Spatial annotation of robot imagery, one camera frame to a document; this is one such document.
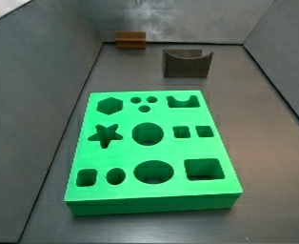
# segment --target gray wall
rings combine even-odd
[[[0,20],[0,241],[19,238],[99,47],[66,0]]]
[[[299,115],[299,0],[277,0],[245,44]]]
[[[73,2],[89,14],[103,41],[114,41],[115,31],[146,31],[151,42],[242,44],[273,0]]]

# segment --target small round hole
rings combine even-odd
[[[139,97],[131,97],[131,99],[130,99],[130,102],[131,103],[139,103],[142,101],[142,99],[139,98]]]
[[[147,112],[150,110],[149,106],[143,105],[139,107],[139,112]]]
[[[111,169],[106,174],[106,181],[111,185],[119,185],[123,182],[125,173],[119,168]]]
[[[146,99],[146,101],[147,101],[149,103],[155,103],[157,98],[155,98],[154,96],[149,96],[147,99]]]

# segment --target arch-shaped block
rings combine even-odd
[[[163,77],[206,79],[211,56],[201,50],[163,50]]]

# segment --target hexagon-shaped hole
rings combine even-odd
[[[122,101],[117,98],[109,97],[97,103],[95,110],[107,115],[122,110]]]

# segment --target circular hole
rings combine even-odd
[[[134,127],[131,135],[133,140],[138,144],[142,146],[151,146],[161,141],[163,137],[163,131],[155,124],[142,123]]]
[[[106,174],[106,181],[111,185],[119,185],[123,182],[125,173],[119,168],[111,169]]]
[[[150,107],[143,105],[143,106],[139,107],[138,110],[139,110],[139,112],[147,112],[150,110]]]
[[[146,101],[147,101],[149,103],[155,103],[157,98],[155,98],[154,96],[149,96],[147,99],[146,99]]]
[[[167,163],[150,160],[137,165],[133,174],[146,184],[161,184],[173,177],[174,169]]]
[[[139,103],[142,101],[142,99],[139,98],[139,97],[131,97],[131,99],[130,99],[130,102],[131,103]]]

